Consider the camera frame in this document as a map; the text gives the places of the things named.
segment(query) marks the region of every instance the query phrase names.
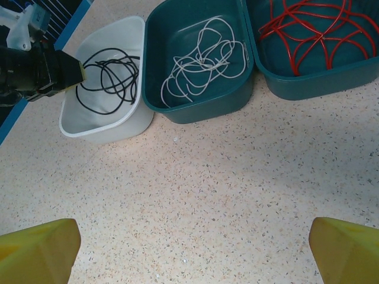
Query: white plastic bin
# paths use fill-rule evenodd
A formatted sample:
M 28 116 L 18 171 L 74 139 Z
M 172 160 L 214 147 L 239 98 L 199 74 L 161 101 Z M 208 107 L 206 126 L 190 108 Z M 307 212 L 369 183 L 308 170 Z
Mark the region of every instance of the white plastic bin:
M 124 50 L 131 56 L 139 56 L 139 78 L 137 84 L 136 101 L 133 105 L 124 102 L 121 108 L 111 115 L 99 115 L 85 109 L 76 98 L 75 88 L 66 92 L 59 118 L 61 132 L 68 137 L 82 138 L 93 143 L 109 143 L 130 138 L 142 133 L 153 119 L 153 111 L 142 100 L 142 65 L 144 46 L 144 21 L 133 16 L 114 22 L 86 38 L 76 52 L 76 58 L 85 62 L 94 53 L 116 47 Z M 120 58 L 121 53 L 107 51 L 97 56 L 95 60 Z M 87 84 L 99 85 L 97 69 L 87 69 Z M 81 100 L 90 108 L 107 112 L 113 110 L 120 98 L 105 92 L 85 92 L 81 90 Z

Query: plastic container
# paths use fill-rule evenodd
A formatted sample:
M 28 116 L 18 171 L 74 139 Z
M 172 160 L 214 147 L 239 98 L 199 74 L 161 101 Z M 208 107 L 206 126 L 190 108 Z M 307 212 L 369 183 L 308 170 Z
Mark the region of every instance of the plastic container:
M 75 88 L 71 89 L 66 92 L 59 119 L 60 130 L 65 136 L 102 144 L 136 136 L 150 125 L 153 111 L 145 105 L 141 95 L 144 27 L 142 18 L 127 17 L 92 33 L 83 41 L 76 52 L 76 58 L 81 62 L 86 61 L 95 52 L 109 47 L 122 49 L 131 56 L 140 56 L 136 101 L 133 105 L 123 103 L 114 114 L 98 115 L 85 109 L 76 98 Z M 108 60 L 112 57 L 120 58 L 121 53 L 108 51 L 94 60 Z M 99 69 L 86 69 L 87 86 L 99 86 L 99 72 Z M 81 91 L 81 100 L 90 108 L 103 112 L 113 110 L 120 102 L 116 95 L 84 90 Z
M 244 6 L 240 0 L 166 0 L 150 14 L 146 21 L 142 80 L 143 99 L 149 108 L 185 124 L 229 114 L 248 103 L 253 91 L 254 63 Z M 235 79 L 217 78 L 201 96 L 193 98 L 194 102 L 167 96 L 172 106 L 168 108 L 160 98 L 160 89 L 174 66 L 173 57 L 189 53 L 206 21 L 215 16 L 227 21 L 236 40 L 244 43 L 248 58 L 245 72 Z M 203 40 L 214 42 L 214 38 Z M 240 70 L 242 59 L 233 60 L 235 64 L 230 68 Z
M 270 21 L 270 1 L 268 0 L 245 0 L 247 11 L 245 14 L 250 21 L 249 32 L 252 39 L 255 63 L 258 69 L 265 75 L 267 85 L 272 93 L 283 99 L 299 100 L 315 96 L 327 95 L 334 92 L 362 86 L 370 83 L 379 76 L 379 58 L 374 57 L 365 60 L 361 51 L 351 44 L 341 45 L 333 61 L 333 69 L 326 70 L 325 56 L 321 48 L 313 49 L 301 64 L 300 73 L 303 76 L 295 77 L 291 71 L 288 54 L 284 44 L 278 35 L 258 42 L 258 29 Z M 299 0 L 287 0 L 287 6 L 298 3 Z M 328 4 L 342 5 L 342 0 L 319 1 Z M 283 12 L 282 0 L 273 0 L 274 16 Z M 352 11 L 364 13 L 379 23 L 379 1 L 354 0 Z M 318 9 L 317 13 L 328 15 L 331 10 Z M 355 21 L 364 27 L 373 37 L 379 49 L 379 35 L 371 24 L 363 19 L 353 17 Z M 319 25 L 330 25 L 330 20 L 319 20 Z M 351 33 L 352 26 L 347 24 L 341 27 L 334 35 L 338 36 Z M 308 34 L 297 34 L 298 38 L 307 37 Z M 366 50 L 372 50 L 370 42 L 362 37 L 354 37 L 354 40 L 362 44 Z

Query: black cable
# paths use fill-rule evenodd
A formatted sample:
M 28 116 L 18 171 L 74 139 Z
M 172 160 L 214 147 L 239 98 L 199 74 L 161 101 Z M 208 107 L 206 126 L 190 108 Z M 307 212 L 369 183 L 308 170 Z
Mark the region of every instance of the black cable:
M 124 54 L 123 58 L 120 59 L 109 59 L 109 60 L 102 60 L 102 61 L 95 61 L 95 63 L 88 64 L 88 62 L 93 59 L 98 54 L 109 51 L 109 50 L 117 50 Z M 89 111 L 92 111 L 96 114 L 100 115 L 110 115 L 118 111 L 124 102 L 129 102 L 131 105 L 133 105 L 136 101 L 137 96 L 137 79 L 139 75 L 139 70 L 136 64 L 134 63 L 133 59 L 139 60 L 139 56 L 129 56 L 124 50 L 117 49 L 117 48 L 108 48 L 108 49 L 102 49 L 98 52 L 96 52 L 94 55 L 92 55 L 89 59 L 86 60 L 86 62 L 83 64 L 83 68 L 86 69 L 88 67 L 97 67 L 100 71 L 100 84 L 101 88 L 98 89 L 90 89 L 83 85 L 83 83 L 80 84 L 80 86 L 89 92 L 99 92 L 104 91 L 110 95 L 117 95 L 121 101 L 119 105 L 110 112 L 99 112 L 96 111 L 88 106 L 86 106 L 81 99 L 79 98 L 79 92 L 78 87 L 76 86 L 76 98 L 78 99 L 79 103 Z M 130 76 L 124 80 L 121 80 L 119 75 L 117 76 L 110 68 L 109 65 L 112 64 L 119 64 L 124 66 L 130 73 Z M 109 80 L 111 81 L 110 86 L 104 86 L 104 75 L 108 76 Z M 126 98 L 127 95 L 127 89 L 130 87 L 130 99 Z

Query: red tubing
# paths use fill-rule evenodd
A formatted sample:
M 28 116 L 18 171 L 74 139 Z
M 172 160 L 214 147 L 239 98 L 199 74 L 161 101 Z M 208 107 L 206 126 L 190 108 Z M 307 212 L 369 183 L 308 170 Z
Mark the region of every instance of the red tubing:
M 360 17 L 368 21 L 374 27 L 375 31 L 378 34 L 379 34 L 379 26 L 369 16 L 365 14 L 352 12 L 351 8 L 352 8 L 353 0 L 342 0 L 341 6 L 335 5 L 335 4 L 312 3 L 311 1 L 312 0 L 300 0 L 298 3 L 288 7 L 286 0 L 282 0 L 284 12 L 281 15 L 274 17 L 274 8 L 273 8 L 274 3 L 273 3 L 273 0 L 270 0 L 270 21 L 258 30 L 261 33 L 259 41 L 262 41 L 273 34 L 277 34 L 280 37 L 280 39 L 283 41 L 284 46 L 287 50 L 291 69 L 295 76 L 300 76 L 299 67 L 301 63 L 304 61 L 304 59 L 309 55 L 309 53 L 314 49 L 314 47 L 317 44 L 321 44 L 322 49 L 324 51 L 327 70 L 330 70 L 333 68 L 333 59 L 339 47 L 343 43 L 352 44 L 356 46 L 357 48 L 359 48 L 366 59 L 369 59 L 370 57 L 375 57 L 377 55 L 377 47 L 375 45 L 374 39 L 364 28 L 362 28 L 357 22 L 352 20 L 351 16 Z M 315 9 L 317 9 L 317 7 L 337 9 L 339 13 L 337 16 L 328 16 L 328 15 L 322 15 L 322 14 L 317 14 L 313 12 L 301 11 L 300 9 L 302 7 L 315 7 Z M 333 22 L 325 31 L 319 31 L 312 25 L 310 20 L 308 21 L 302 20 L 298 17 L 298 15 L 307 15 L 310 18 L 315 17 L 315 18 L 320 18 L 320 19 L 333 20 Z M 355 28 L 357 28 L 357 30 L 354 31 L 353 33 L 348 34 L 347 36 L 343 38 L 328 36 L 330 33 L 337 31 L 338 29 L 340 29 L 346 24 L 350 24 L 354 26 Z M 314 35 L 308 38 L 296 38 L 294 36 L 289 35 L 288 32 L 287 33 L 284 32 L 283 29 L 288 28 L 290 26 L 294 26 L 294 25 L 301 26 L 309 30 L 310 32 L 313 32 Z M 367 40 L 370 42 L 370 45 L 372 48 L 372 56 L 369 55 L 369 53 L 362 46 L 362 44 L 352 39 L 352 37 L 357 34 L 363 34 L 367 38 Z M 289 40 L 298 42 L 298 46 L 295 48 L 293 52 L 290 49 L 290 45 L 288 43 Z M 337 45 L 334 47 L 330 55 L 326 47 L 326 43 L 328 41 L 337 41 Z M 297 60 L 296 58 L 297 58 L 297 54 L 300 47 L 302 47 L 306 43 L 312 43 L 312 44 Z

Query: terrazzo floor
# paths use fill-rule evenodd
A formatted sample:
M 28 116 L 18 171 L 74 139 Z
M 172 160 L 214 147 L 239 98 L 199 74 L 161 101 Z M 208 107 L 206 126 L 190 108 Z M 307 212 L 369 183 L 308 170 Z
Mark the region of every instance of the terrazzo floor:
M 160 2 L 96 0 L 66 51 Z M 239 112 L 189 125 L 156 114 L 101 146 L 60 133 L 63 95 L 28 104 L 0 147 L 0 234 L 76 219 L 70 284 L 322 283 L 315 217 L 379 227 L 378 84 L 290 102 L 256 75 Z

